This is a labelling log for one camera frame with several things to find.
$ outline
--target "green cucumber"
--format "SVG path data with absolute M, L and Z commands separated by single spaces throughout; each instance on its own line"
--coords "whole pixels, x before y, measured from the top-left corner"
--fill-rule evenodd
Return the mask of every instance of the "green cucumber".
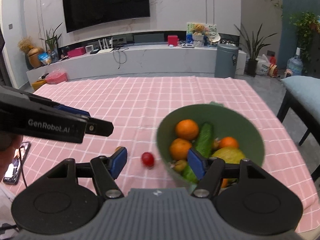
M 205 158 L 211 156 L 212 140 L 213 126 L 210 123 L 205 123 L 195 143 L 195 149 Z M 182 176 L 192 183 L 198 183 L 198 179 L 189 165 L 183 170 Z

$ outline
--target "tablecloth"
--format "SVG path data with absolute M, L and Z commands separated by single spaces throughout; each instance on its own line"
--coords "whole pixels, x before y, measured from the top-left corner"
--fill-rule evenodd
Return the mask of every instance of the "tablecloth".
M 130 188 L 174 187 L 156 148 L 156 129 L 179 107 L 216 101 L 244 115 L 261 133 L 266 151 L 263 168 L 302 201 L 304 213 L 296 231 L 308 231 L 320 224 L 319 198 L 303 158 L 283 125 L 246 81 L 194 76 L 117 77 L 46 84 L 35 94 L 89 111 L 95 118 L 113 122 L 115 129 L 108 138 L 85 135 L 82 144 L 26 137 L 25 141 L 32 144 L 24 164 L 28 184 L 65 158 L 88 162 L 99 155 L 110 156 L 117 146 L 124 146 L 128 162 L 116 182 L 125 194 Z M 155 155 L 153 169 L 142 166 L 143 152 Z M 94 191 L 91 180 L 79 179 L 79 183 Z M 24 189 L 21 179 L 18 185 L 8 187 L 15 194 Z

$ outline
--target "black television screen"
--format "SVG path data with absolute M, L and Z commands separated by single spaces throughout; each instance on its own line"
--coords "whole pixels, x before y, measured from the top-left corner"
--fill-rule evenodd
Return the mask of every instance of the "black television screen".
M 150 17 L 149 0 L 63 0 L 67 33 L 84 27 Z

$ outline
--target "gray trash bin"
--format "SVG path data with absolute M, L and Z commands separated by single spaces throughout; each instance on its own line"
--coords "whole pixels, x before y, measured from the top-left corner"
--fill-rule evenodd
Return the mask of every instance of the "gray trash bin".
M 235 77 L 238 60 L 238 47 L 218 44 L 215 77 L 227 78 Z

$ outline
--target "blue cushion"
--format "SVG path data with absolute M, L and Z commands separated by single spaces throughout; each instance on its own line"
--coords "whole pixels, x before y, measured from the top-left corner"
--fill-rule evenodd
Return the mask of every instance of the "blue cushion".
M 285 88 L 320 123 L 320 79 L 293 76 L 281 81 Z

